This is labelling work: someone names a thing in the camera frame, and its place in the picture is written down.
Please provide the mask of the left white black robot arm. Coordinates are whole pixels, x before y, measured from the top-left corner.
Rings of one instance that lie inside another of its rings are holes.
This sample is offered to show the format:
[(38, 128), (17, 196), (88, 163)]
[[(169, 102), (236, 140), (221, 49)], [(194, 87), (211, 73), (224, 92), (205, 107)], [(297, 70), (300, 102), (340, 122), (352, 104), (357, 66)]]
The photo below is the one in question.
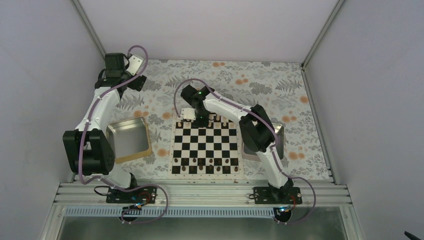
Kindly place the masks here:
[(102, 181), (131, 203), (139, 197), (135, 176), (115, 163), (115, 152), (106, 137), (113, 109), (126, 89), (141, 91), (146, 77), (138, 70), (145, 60), (135, 54), (107, 53), (105, 67), (94, 85), (92, 102), (81, 122), (62, 136), (70, 169), (82, 184)]

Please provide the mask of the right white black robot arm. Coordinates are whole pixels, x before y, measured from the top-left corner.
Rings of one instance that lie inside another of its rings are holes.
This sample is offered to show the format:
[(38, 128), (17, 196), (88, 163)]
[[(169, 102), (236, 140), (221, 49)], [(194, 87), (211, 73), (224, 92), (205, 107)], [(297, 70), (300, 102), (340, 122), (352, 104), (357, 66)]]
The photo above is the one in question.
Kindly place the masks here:
[(261, 105), (247, 106), (237, 103), (207, 86), (197, 90), (187, 85), (182, 89), (180, 96), (194, 109), (196, 121), (205, 119), (207, 114), (212, 112), (238, 124), (244, 146), (254, 151), (262, 162), (268, 176), (272, 200), (282, 204), (291, 198), (290, 191), (294, 189), (294, 183), (283, 173), (277, 148), (280, 141)]

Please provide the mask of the metal tray with light pieces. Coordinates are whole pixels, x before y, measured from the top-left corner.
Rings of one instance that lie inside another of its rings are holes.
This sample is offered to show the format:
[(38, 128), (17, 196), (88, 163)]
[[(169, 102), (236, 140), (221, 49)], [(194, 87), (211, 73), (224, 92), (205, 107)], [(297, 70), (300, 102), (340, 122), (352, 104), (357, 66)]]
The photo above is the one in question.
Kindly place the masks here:
[[(282, 124), (278, 124), (278, 123), (272, 123), (272, 125), (274, 127), (274, 131), (275, 131), (275, 133), (278, 137), (278, 140), (279, 140), (279, 145), (276, 148), (278, 158), (282, 161), (282, 160), (285, 159), (285, 156), (284, 156), (285, 155), (285, 153), (284, 153), (284, 150), (285, 150), (284, 126)], [(254, 162), (261, 162), (257, 153), (250, 150), (247, 146), (245, 146), (244, 143), (242, 144), (241, 156), (245, 160), (254, 161)]]

